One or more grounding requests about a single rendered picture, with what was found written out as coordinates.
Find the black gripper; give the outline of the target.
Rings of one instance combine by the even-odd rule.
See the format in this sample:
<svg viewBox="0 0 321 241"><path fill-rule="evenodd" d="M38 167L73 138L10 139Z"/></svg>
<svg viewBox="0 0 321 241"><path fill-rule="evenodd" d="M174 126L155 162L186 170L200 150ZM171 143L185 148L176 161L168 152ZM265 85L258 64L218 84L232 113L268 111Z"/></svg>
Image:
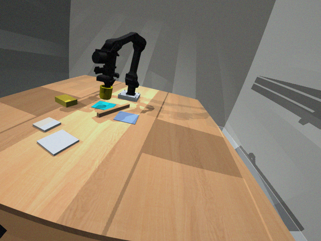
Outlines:
<svg viewBox="0 0 321 241"><path fill-rule="evenodd" d="M104 82L105 88L110 88L116 81L113 77L119 78L119 73L115 72L116 65L106 64L103 65L105 67L105 75L98 75L96 77L96 81Z"/></svg>

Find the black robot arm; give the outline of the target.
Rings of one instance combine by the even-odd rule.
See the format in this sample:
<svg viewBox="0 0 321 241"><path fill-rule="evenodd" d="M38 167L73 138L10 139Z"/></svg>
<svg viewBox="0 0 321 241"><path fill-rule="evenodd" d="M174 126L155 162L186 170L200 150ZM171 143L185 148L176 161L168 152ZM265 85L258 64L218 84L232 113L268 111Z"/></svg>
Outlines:
<svg viewBox="0 0 321 241"><path fill-rule="evenodd" d="M96 49L92 55L92 61L98 64L116 64L116 58L119 56L118 51L122 48L124 44L129 42L133 43L133 58L131 62L130 72L126 73L125 84L128 85L128 90L126 95L134 96L135 88L139 87L137 69L140 60L141 52L145 49L146 40L141 37L136 32L130 32L124 36L115 39L108 39L101 49ZM105 67L95 67L95 74L105 74Z"/></svg>

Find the yellow rectangular block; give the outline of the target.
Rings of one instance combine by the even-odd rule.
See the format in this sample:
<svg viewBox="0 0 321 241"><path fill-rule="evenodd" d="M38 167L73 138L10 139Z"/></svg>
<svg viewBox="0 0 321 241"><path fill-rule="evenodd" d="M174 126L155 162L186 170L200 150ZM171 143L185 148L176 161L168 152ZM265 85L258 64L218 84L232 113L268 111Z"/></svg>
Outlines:
<svg viewBox="0 0 321 241"><path fill-rule="evenodd" d="M60 105L63 105L64 107L70 107L77 105L77 99L65 94L65 95L59 95L55 97L55 102L59 103Z"/></svg>

